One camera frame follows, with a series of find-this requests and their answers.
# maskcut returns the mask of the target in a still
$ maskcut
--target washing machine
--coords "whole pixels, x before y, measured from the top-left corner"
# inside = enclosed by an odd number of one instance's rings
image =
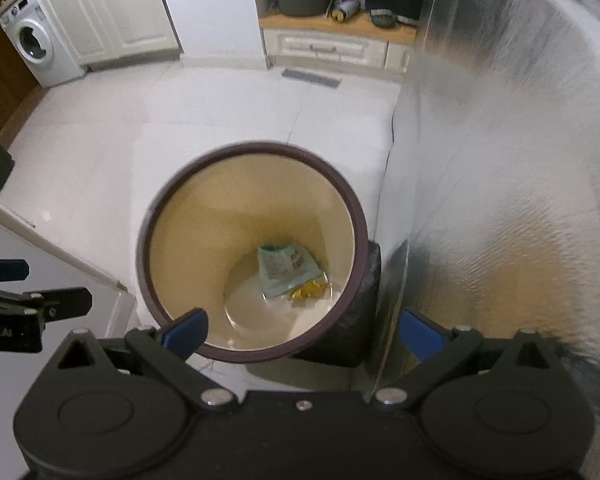
[[[47,19],[40,0],[16,1],[0,16],[0,25],[43,87],[84,75],[61,35]]]

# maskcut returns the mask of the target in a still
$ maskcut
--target white wall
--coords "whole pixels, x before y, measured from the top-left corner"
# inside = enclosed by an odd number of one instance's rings
[[[166,0],[189,64],[262,64],[255,0]]]

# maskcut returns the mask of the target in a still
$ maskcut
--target aluminum foil screen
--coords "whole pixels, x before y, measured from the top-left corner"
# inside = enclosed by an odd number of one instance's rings
[[[600,24],[576,0],[425,0],[376,241],[376,386],[402,306],[487,336],[533,327],[586,391],[600,479]]]

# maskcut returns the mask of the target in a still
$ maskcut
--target wooden countertop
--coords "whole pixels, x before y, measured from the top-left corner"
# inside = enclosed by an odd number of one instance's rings
[[[371,40],[388,41],[413,45],[416,39],[416,27],[398,24],[394,28],[380,28],[371,23],[368,12],[359,12],[344,23],[334,22],[331,18],[314,16],[294,18],[284,14],[270,14],[259,19],[261,28],[291,28],[295,30],[316,30],[332,34],[363,36]]]

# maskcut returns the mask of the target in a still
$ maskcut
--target cabinet door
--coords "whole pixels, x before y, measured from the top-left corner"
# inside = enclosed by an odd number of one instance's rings
[[[397,43],[389,43],[389,48],[386,51],[385,69],[392,72],[406,72],[411,56],[411,47]]]
[[[120,56],[177,48],[162,0],[93,0]]]
[[[118,56],[90,0],[43,0],[50,20],[73,49],[78,64],[116,59]]]

